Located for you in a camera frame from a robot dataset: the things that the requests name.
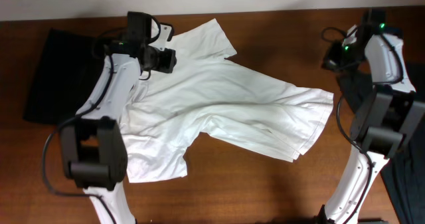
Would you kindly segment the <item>white t-shirt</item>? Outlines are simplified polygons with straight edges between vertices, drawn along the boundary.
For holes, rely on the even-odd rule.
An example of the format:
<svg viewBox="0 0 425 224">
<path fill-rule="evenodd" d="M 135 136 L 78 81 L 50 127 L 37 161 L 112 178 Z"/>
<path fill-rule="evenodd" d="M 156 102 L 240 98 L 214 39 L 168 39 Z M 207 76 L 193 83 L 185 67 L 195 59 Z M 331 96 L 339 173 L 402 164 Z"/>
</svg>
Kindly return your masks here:
<svg viewBox="0 0 425 224">
<path fill-rule="evenodd" d="M 132 183 L 185 177 L 187 148 L 200 133 L 279 160 L 304 155 L 321 135 L 333 94 L 298 87 L 230 58 L 218 21 L 172 38 L 177 64 L 138 82 L 120 119 Z"/>
</svg>

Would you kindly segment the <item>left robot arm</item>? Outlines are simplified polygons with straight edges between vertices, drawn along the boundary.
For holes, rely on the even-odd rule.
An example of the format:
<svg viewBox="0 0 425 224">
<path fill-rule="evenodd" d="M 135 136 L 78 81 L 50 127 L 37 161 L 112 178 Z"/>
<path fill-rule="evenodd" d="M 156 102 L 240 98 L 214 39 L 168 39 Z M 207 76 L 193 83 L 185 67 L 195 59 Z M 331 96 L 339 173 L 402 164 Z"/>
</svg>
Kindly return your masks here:
<svg viewBox="0 0 425 224">
<path fill-rule="evenodd" d="M 90 198 L 101 223 L 136 223 L 129 209 L 123 180 L 127 156 L 119 119 L 130 92 L 143 74 L 169 74 L 177 63 L 175 51 L 166 48 L 174 28 L 154 16 L 130 11 L 127 25 L 102 33 L 92 45 L 103 61 L 102 73 L 89 98 L 74 117 L 58 127 L 64 174 Z"/>
</svg>

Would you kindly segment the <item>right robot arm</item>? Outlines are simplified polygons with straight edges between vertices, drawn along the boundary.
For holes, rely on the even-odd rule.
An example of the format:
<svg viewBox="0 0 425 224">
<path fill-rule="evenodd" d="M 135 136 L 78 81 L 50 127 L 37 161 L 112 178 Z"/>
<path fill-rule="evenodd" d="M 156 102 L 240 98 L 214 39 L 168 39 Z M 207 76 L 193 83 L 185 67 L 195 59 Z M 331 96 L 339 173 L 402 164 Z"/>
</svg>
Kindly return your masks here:
<svg viewBox="0 0 425 224">
<path fill-rule="evenodd" d="M 405 67 L 401 31 L 387 26 L 385 11 L 370 8 L 359 25 L 341 34 L 341 40 L 331 42 L 321 67 L 352 78 L 359 65 L 368 62 L 372 90 L 355 111 L 349 132 L 338 127 L 351 152 L 315 223 L 358 223 L 376 176 L 408 144 L 424 116 L 424 102 Z"/>
</svg>

